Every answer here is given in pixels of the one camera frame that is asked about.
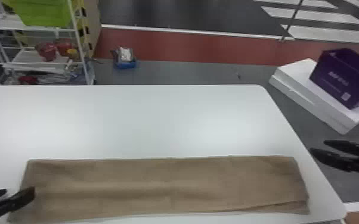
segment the red cup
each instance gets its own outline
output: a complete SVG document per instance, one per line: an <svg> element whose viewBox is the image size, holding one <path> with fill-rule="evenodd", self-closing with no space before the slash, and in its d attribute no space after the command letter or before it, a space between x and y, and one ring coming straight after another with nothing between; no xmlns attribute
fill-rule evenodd
<svg viewBox="0 0 359 224"><path fill-rule="evenodd" d="M41 57L44 57L45 61L52 61L56 58L56 49L53 43L39 43L35 49Z"/></svg>
<svg viewBox="0 0 359 224"><path fill-rule="evenodd" d="M57 47L58 53L63 57L68 57L68 49L73 48L73 44L70 39L58 39L54 41L55 46Z"/></svg>

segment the blue container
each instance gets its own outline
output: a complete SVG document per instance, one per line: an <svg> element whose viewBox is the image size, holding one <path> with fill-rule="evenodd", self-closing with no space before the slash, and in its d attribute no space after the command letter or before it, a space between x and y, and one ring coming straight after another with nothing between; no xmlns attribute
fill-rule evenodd
<svg viewBox="0 0 359 224"><path fill-rule="evenodd" d="M310 79L347 108L359 107L359 54L355 51L323 51Z"/></svg>

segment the white table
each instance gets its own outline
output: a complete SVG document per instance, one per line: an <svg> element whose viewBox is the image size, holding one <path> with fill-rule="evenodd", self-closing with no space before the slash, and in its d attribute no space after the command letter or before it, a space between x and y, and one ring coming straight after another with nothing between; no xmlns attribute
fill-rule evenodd
<svg viewBox="0 0 359 224"><path fill-rule="evenodd" d="M32 158L219 155L293 156L307 185L311 214L151 215L101 222L291 224L336 220L346 214L260 86L0 87L0 188L11 193L18 190L26 161Z"/></svg>

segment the floor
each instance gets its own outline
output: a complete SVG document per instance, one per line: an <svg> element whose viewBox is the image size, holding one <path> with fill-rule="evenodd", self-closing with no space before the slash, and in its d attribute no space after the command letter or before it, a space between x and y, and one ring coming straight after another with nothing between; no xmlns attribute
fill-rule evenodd
<svg viewBox="0 0 359 224"><path fill-rule="evenodd" d="M103 24L289 36L254 1L102 0L99 8Z"/></svg>
<svg viewBox="0 0 359 224"><path fill-rule="evenodd" d="M127 29L175 29L359 43L359 0L101 0L101 22Z"/></svg>
<svg viewBox="0 0 359 224"><path fill-rule="evenodd" d="M325 139L347 139L359 142L359 126L341 136L287 96L273 88L268 79L274 66L251 66L223 63L189 63L139 61L138 67L116 70L112 60L95 64L98 84L104 85L215 85L255 84L267 89L282 113L307 148L324 148ZM348 173L318 163L342 201L359 201L359 173Z"/></svg>
<svg viewBox="0 0 359 224"><path fill-rule="evenodd" d="M140 60L280 66L317 60L328 49L359 53L359 0L304 0L292 36L279 41L298 2L100 0L108 24L95 57L112 58L110 50L128 46Z"/></svg>

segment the metal shelf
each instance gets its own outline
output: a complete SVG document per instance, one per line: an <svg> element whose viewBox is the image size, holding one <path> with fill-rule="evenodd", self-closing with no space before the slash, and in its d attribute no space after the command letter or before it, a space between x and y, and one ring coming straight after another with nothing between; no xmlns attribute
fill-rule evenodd
<svg viewBox="0 0 359 224"><path fill-rule="evenodd" d="M81 36L79 34L80 29L84 29L85 20L82 14L83 0L75 1L66 0L69 8L71 22L67 28L61 27L44 27L44 26L27 26L17 14L7 14L0 2L0 30L6 30L3 35L0 34L0 68L4 69L4 74L8 77L17 77L18 75L25 75L25 71L43 71L46 73L73 75L82 74L86 84L92 84L94 80L94 70L89 71L92 74L88 74L87 62L85 61L85 54L87 50L86 35ZM42 38L42 42L53 42L55 39L66 38L75 40L75 46L78 50L79 58L73 62L68 57L62 57L56 52L56 59L50 62L44 61L37 51L33 49L33 46L38 43L37 38ZM14 45L5 46L3 38L12 38L16 42ZM17 53L7 54L8 50L19 51Z"/></svg>
<svg viewBox="0 0 359 224"><path fill-rule="evenodd" d="M45 26L27 26L25 25L17 14L1 14L0 15L0 30L26 30L26 31L71 31L74 29L66 29L59 27L45 27Z"/></svg>
<svg viewBox="0 0 359 224"><path fill-rule="evenodd" d="M9 63L3 63L6 69L16 71L45 71L50 73L63 74L69 64L82 64L81 62L70 62L68 57L62 57L56 53L56 59L45 62L36 51L22 49Z"/></svg>

